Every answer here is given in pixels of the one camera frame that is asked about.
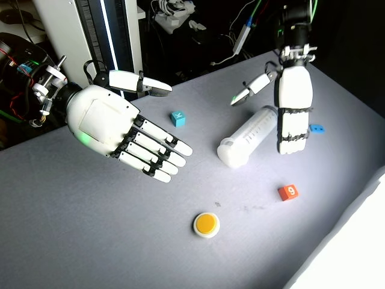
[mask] orange cube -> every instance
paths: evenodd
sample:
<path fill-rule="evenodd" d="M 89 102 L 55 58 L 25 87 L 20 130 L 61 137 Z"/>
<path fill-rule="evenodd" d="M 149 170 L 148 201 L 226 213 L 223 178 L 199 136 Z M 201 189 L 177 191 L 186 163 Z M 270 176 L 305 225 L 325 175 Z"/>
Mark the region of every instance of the orange cube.
<path fill-rule="evenodd" d="M 278 190 L 282 200 L 291 200 L 298 197 L 297 188 L 294 185 L 286 185 Z"/>

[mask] letter on blue cube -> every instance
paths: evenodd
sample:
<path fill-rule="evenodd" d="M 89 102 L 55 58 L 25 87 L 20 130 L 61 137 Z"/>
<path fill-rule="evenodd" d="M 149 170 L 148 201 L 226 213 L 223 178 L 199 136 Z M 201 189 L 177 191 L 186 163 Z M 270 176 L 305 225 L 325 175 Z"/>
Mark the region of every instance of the letter on blue cube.
<path fill-rule="evenodd" d="M 186 117 L 183 111 L 174 111 L 171 113 L 171 120 L 175 127 L 185 125 Z"/>

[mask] robotic hand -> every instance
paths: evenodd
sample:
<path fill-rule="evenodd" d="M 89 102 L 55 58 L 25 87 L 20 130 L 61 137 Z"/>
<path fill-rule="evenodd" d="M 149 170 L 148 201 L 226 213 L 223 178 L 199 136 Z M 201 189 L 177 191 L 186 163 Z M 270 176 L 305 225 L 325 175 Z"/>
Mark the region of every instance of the robotic hand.
<path fill-rule="evenodd" d="M 36 54 L 33 53 L 35 49 L 39 52 L 39 48 L 23 42 L 23 39 L 10 38 L 9 35 L 3 39 L 8 40 L 9 45 L 0 42 L 3 55 L 0 64 L 4 64 L 4 69 L 9 70 L 10 74 L 20 74 L 19 86 L 22 86 L 22 80 L 26 81 L 26 99 L 40 103 L 36 106 L 40 107 L 40 111 L 33 107 L 32 115 L 38 117 L 29 121 L 31 126 L 42 126 L 51 108 L 55 107 L 65 115 L 70 132 L 86 147 L 107 158 L 117 158 L 157 180 L 169 182 L 171 175 L 178 173 L 178 167 L 186 164 L 180 154 L 190 156 L 193 150 L 141 116 L 139 109 L 132 103 L 98 85 L 82 89 L 73 82 L 68 83 L 65 75 L 60 72 L 66 56 L 56 65 L 52 60 L 45 60 L 44 64 L 29 67 L 30 60 L 19 64 L 21 58 L 17 58 L 20 54 L 15 53 L 15 43 L 18 43 L 20 51 L 25 51 L 25 46 L 28 46 L 28 59 Z M 41 77 L 34 77 L 38 70 Z M 8 79 L 0 76 L 1 81 Z M 153 96 L 166 96 L 172 91 L 163 82 L 143 77 L 142 72 L 140 75 L 119 70 L 101 72 L 95 80 L 105 87 L 144 92 Z"/>
<path fill-rule="evenodd" d="M 231 105 L 245 102 L 250 96 L 261 91 L 277 77 L 279 89 L 276 106 L 279 108 L 278 150 L 281 154 L 302 151 L 306 145 L 309 127 L 309 112 L 313 100 L 313 88 L 306 64 L 315 59 L 309 54 L 317 47 L 310 47 L 311 1 L 298 1 L 300 4 L 283 7 L 280 19 L 284 42 L 279 60 L 282 68 L 269 61 L 265 73 L 250 83 L 244 82 L 245 89 L 233 97 Z M 269 64 L 275 69 L 270 71 Z"/>

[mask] yellow button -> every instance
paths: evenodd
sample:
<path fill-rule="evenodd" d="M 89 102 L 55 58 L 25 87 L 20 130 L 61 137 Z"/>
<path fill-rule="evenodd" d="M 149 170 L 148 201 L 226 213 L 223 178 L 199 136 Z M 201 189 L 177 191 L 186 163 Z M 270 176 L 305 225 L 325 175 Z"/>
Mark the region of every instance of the yellow button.
<path fill-rule="evenodd" d="M 203 214 L 197 219 L 197 230 L 202 234 L 210 234 L 217 226 L 217 220 L 213 215 Z"/>

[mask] light strip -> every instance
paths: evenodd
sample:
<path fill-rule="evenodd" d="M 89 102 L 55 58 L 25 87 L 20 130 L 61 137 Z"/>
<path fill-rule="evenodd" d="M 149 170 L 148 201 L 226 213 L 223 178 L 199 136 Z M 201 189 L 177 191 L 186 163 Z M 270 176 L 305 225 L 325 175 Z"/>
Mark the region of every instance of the light strip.
<path fill-rule="evenodd" d="M 118 63 L 116 61 L 115 49 L 114 49 L 114 44 L 112 42 L 111 31 L 109 30 L 109 23 L 108 23 L 107 11 L 106 11 L 106 6 L 104 4 L 104 0 L 100 0 L 100 6 L 102 7 L 103 20 L 104 20 L 104 25 L 106 26 L 109 50 L 111 51 L 111 55 L 112 55 L 112 62 L 114 63 L 115 70 L 118 70 Z M 120 96 L 122 98 L 125 98 L 125 95 L 123 94 L 122 91 L 120 91 Z"/>

